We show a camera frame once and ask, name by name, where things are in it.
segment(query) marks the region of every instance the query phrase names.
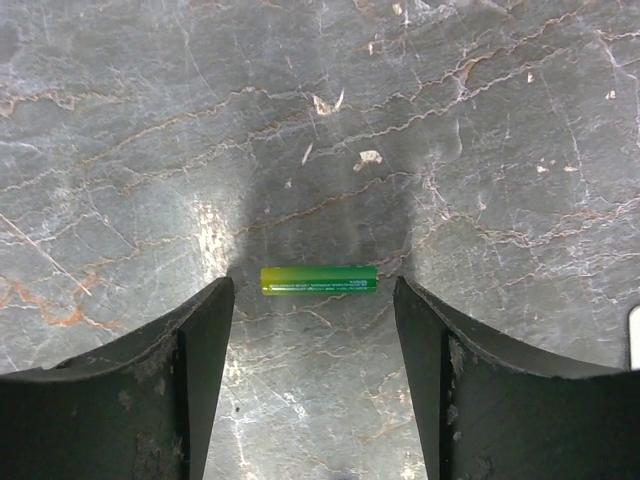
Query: gray stone surface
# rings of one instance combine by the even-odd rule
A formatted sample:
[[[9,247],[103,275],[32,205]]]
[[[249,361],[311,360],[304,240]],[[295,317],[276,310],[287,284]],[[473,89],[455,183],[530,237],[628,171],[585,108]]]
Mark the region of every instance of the gray stone surface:
[[[396,275],[626,361],[638,25],[630,0],[3,2],[0,371],[229,271],[205,478],[424,479]],[[379,293],[261,296],[261,267],[312,264],[375,264]]]

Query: rust-colored stain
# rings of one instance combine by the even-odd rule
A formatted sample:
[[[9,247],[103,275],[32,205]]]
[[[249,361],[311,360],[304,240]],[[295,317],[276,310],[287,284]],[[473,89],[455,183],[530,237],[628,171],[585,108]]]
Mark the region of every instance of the rust-colored stain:
[[[94,275],[90,275],[86,280],[84,280],[82,282],[82,285],[85,288],[89,288],[90,286],[94,285],[96,282],[97,282],[97,276],[94,274]],[[73,293],[75,294],[78,291],[82,291],[81,287],[77,287]],[[24,303],[30,303],[30,304],[36,305],[40,310],[40,313],[42,314],[42,318],[44,319],[47,325],[71,327],[79,323],[86,323],[87,325],[93,328],[113,328],[118,326],[116,322],[111,322],[107,325],[103,325],[101,323],[88,320],[85,317],[82,310],[80,309],[80,306],[76,306],[69,315],[62,315],[62,316],[53,315],[50,312],[49,306],[47,305],[47,301],[45,299],[36,297],[35,295],[30,294],[27,291],[27,289],[24,287],[24,285],[18,281],[12,282],[7,293],[0,298],[0,308],[6,307],[7,303],[9,302],[9,299],[14,295],[18,295]]]

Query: green tube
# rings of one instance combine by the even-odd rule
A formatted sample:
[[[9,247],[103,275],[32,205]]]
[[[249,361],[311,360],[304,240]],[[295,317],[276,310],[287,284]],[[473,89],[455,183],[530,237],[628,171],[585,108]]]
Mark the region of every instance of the green tube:
[[[373,293],[376,267],[266,267],[260,272],[264,295]]]

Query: marble surface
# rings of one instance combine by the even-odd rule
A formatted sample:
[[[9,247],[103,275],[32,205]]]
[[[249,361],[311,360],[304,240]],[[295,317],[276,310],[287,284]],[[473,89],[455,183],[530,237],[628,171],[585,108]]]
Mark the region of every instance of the marble surface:
[[[626,362],[640,300],[635,1],[10,0],[0,371],[229,272],[206,479],[424,479],[395,276],[519,339]],[[267,265],[374,264],[264,298]]]

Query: white object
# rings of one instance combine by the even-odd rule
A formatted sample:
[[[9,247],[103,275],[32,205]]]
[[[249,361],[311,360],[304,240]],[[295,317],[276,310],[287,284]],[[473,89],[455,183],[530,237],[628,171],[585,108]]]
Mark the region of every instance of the white object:
[[[629,313],[629,355],[631,370],[640,370],[640,305]]]

